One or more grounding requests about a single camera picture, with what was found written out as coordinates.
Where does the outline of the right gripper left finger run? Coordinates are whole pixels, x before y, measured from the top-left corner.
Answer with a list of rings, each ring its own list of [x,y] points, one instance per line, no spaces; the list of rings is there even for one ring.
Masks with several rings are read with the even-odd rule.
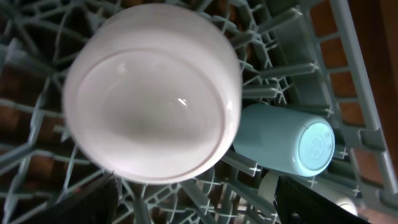
[[[118,207],[118,187],[106,174],[83,190],[26,220],[25,224],[110,224]]]

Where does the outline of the pink bowl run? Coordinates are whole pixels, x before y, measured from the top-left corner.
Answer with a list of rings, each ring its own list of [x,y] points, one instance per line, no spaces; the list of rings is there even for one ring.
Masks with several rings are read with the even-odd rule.
[[[63,113],[97,166],[127,180],[172,184],[214,166],[241,116],[233,46],[203,16],[154,3],[110,17],[70,67]]]

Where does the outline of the light blue cup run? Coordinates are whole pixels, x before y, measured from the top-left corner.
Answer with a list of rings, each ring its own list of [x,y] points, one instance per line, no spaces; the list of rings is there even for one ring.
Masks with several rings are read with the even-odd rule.
[[[233,147],[260,166],[311,177],[331,162],[335,135],[321,116],[255,104],[243,109]]]

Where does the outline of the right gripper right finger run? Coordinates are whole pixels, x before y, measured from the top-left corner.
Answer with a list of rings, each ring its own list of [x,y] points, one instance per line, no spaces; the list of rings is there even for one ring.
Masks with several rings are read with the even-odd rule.
[[[275,209],[282,224],[369,224],[288,176],[280,176]]]

